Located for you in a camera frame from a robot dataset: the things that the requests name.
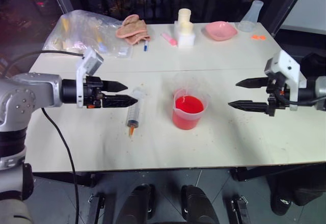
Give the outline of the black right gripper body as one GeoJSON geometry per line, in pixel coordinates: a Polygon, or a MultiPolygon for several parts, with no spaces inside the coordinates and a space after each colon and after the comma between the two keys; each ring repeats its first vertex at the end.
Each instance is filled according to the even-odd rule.
{"type": "Polygon", "coordinates": [[[286,77],[281,73],[269,73],[266,92],[269,94],[267,99],[268,105],[266,114],[270,117],[275,116],[277,109],[286,109],[289,103],[286,102],[287,98],[284,95],[284,88],[286,87],[286,77]]]}

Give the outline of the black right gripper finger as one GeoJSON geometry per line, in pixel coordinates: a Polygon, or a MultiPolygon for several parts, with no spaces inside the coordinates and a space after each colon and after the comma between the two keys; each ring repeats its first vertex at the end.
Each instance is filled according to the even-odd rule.
{"type": "Polygon", "coordinates": [[[266,87],[268,84],[267,77],[258,77],[258,78],[247,78],[236,83],[237,87],[243,87],[248,89],[256,89],[261,87],[266,87]]]}
{"type": "Polygon", "coordinates": [[[264,102],[253,102],[252,100],[237,100],[228,103],[229,106],[249,112],[266,113],[268,105],[264,102]]]}

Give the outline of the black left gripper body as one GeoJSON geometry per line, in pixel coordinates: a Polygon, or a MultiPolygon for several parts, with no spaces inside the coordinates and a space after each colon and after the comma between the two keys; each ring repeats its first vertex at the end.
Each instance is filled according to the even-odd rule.
{"type": "Polygon", "coordinates": [[[85,80],[85,106],[87,108],[101,108],[103,82],[99,77],[86,76],[85,80]]]}

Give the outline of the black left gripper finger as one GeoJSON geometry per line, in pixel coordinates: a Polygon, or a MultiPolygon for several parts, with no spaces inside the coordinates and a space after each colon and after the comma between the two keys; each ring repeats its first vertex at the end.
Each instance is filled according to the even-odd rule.
{"type": "Polygon", "coordinates": [[[103,83],[103,86],[102,86],[101,90],[106,91],[106,92],[117,93],[117,92],[124,91],[124,90],[128,89],[127,86],[125,86],[124,84],[122,84],[118,81],[103,80],[102,83],[103,83]]]}
{"type": "Polygon", "coordinates": [[[102,98],[103,108],[130,107],[138,102],[129,95],[105,95],[102,98]]]}

